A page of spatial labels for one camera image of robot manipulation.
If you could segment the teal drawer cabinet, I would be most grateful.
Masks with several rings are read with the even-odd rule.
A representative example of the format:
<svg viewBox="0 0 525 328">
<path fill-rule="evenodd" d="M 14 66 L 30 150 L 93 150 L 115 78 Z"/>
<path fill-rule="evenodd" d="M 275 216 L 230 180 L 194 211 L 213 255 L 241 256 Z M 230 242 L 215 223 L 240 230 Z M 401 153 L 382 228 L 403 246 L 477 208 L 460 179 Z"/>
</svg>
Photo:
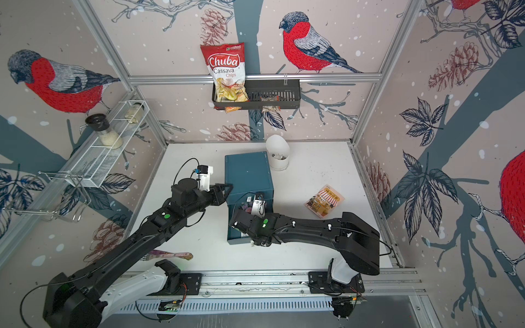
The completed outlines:
<svg viewBox="0 0 525 328">
<path fill-rule="evenodd" d="M 242 197 L 262 194 L 267 202 L 273 202 L 272 173 L 266 152 L 229 154 L 225 156 L 225 183 L 233 186 L 227 204 L 240 204 Z"/>
</svg>

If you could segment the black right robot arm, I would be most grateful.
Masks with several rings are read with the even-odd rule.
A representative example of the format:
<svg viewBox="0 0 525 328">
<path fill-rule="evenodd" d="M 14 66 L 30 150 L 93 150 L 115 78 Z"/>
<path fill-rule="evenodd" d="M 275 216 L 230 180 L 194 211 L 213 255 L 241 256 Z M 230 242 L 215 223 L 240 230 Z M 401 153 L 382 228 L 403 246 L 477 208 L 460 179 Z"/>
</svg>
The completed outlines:
<svg viewBox="0 0 525 328">
<path fill-rule="evenodd" d="M 283 243 L 323 246 L 337 251 L 356 273 L 380 274 L 380 234 L 354 213 L 344 212 L 340 218 L 315 221 L 279 213 L 257 217 L 237 210 L 229 226 L 247 234 L 257 246 Z"/>
</svg>

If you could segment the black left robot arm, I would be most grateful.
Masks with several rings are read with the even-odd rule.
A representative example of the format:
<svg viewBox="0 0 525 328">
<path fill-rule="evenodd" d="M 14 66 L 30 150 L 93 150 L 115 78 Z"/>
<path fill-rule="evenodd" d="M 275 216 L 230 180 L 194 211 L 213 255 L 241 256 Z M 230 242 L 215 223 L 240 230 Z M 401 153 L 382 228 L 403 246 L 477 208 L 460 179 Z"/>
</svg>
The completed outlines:
<svg viewBox="0 0 525 328">
<path fill-rule="evenodd" d="M 98 327 L 110 304 L 103 298 L 110 286 L 144 255 L 169 241 L 187 226 L 188 219 L 209 206 L 220 206 L 232 184 L 213 184 L 200 190 L 184 178 L 172 185 L 172 195 L 127 239 L 91 265 L 71 276 L 60 273 L 46 290 L 43 315 L 50 327 Z"/>
</svg>

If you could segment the yellow striped seed bag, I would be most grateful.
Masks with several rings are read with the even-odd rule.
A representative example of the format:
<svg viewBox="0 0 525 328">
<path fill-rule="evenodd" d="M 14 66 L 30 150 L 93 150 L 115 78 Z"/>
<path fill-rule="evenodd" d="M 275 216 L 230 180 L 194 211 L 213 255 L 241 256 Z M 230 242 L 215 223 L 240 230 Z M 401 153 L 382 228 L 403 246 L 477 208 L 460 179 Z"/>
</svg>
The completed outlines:
<svg viewBox="0 0 525 328">
<path fill-rule="evenodd" d="M 338 191 L 326 184 L 305 203 L 305 207 L 320 219 L 325 219 L 344 201 L 345 198 Z"/>
</svg>

